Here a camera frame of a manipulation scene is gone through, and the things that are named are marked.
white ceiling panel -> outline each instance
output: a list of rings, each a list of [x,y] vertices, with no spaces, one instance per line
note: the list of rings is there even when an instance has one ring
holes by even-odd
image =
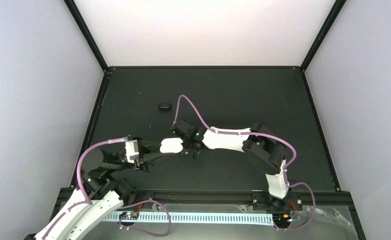
[[[109,66],[299,66],[334,0],[75,0]]]

black tabletop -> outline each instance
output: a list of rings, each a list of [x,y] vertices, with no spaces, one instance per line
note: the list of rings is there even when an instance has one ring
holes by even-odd
[[[288,167],[290,183],[302,181],[314,191],[335,191],[320,129],[298,67],[117,67],[91,144],[128,135],[153,141],[175,137],[170,127],[181,94],[193,101],[210,126],[244,129],[254,123],[264,124],[297,150],[297,159]],[[159,102],[172,103],[172,110],[160,111]],[[201,126],[185,101],[179,117]],[[123,147],[121,143],[103,148],[118,152]],[[197,159],[173,156],[151,166],[149,173],[128,169],[115,177],[126,177],[139,189],[268,189],[265,175],[244,153],[224,149],[202,151]],[[296,190],[305,191],[303,187]]]

purple tube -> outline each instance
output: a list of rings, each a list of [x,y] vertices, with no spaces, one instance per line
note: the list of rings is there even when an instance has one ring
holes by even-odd
[[[129,208],[136,207],[136,206],[139,206],[140,204],[145,204],[145,203],[154,203],[154,204],[157,204],[157,205],[159,205],[159,206],[166,212],[167,219],[169,220],[169,226],[167,227],[167,231],[166,231],[165,233],[163,233],[163,234],[157,234],[157,233],[149,232],[149,231],[146,231],[146,230],[143,230],[143,229],[134,227],[134,226],[126,226],[126,228],[127,228],[127,229],[130,229],[130,230],[135,230],[135,231],[138,231],[138,232],[141,232],[141,233],[144,233],[144,234],[148,234],[148,235],[153,236],[153,237],[165,237],[165,236],[169,235],[169,233],[171,232],[171,228],[172,228],[171,216],[169,215],[169,212],[168,212],[168,210],[166,210],[165,206],[163,206],[163,205],[162,205],[160,202],[158,202],[158,201],[155,201],[155,200],[140,201],[140,202],[137,202],[137,203],[128,205],[128,206],[120,207],[120,208],[118,208],[117,210],[129,209]],[[125,226],[122,225],[122,219],[123,219],[123,218],[125,218],[125,217],[121,217],[121,218],[119,219],[119,226],[120,226],[121,228],[122,228],[122,227],[125,227]]]
[[[66,215],[66,212],[63,212],[58,218],[51,224],[51,226],[47,229],[45,234],[42,236],[42,239],[46,239],[46,237],[50,234],[51,230],[53,230],[54,226]]]
[[[82,155],[80,156],[79,160],[77,161],[77,166],[76,166],[76,178],[77,178],[77,185],[79,186],[79,189],[80,191],[82,192],[82,195],[85,197],[85,201],[89,204],[89,205],[92,205],[93,202],[91,201],[91,199],[88,197],[88,194],[85,192],[85,189],[84,189],[84,184],[82,183],[82,177],[81,177],[81,167],[82,167],[82,162],[84,161],[85,157],[87,156],[87,154],[97,148],[97,147],[100,147],[100,146],[103,146],[103,145],[106,145],[106,144],[116,144],[116,143],[124,143],[126,142],[128,139],[126,137],[122,137],[122,138],[115,138],[115,139],[110,139],[110,140],[107,140],[107,141],[102,141],[102,142],[99,142],[99,143],[96,143],[90,147],[88,147],[87,150],[85,150]]]

white wall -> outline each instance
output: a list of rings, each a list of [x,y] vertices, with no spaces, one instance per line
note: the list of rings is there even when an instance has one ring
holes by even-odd
[[[391,0],[347,1],[307,70],[367,239],[391,239]]]
[[[0,240],[48,223],[101,79],[63,1],[0,0]]]
[[[299,66],[335,0],[76,0],[109,66]]]

small black object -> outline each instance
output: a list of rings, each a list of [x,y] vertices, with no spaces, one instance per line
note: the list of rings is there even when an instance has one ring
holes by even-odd
[[[172,103],[165,101],[159,102],[158,109],[162,111],[169,111],[172,109]]]

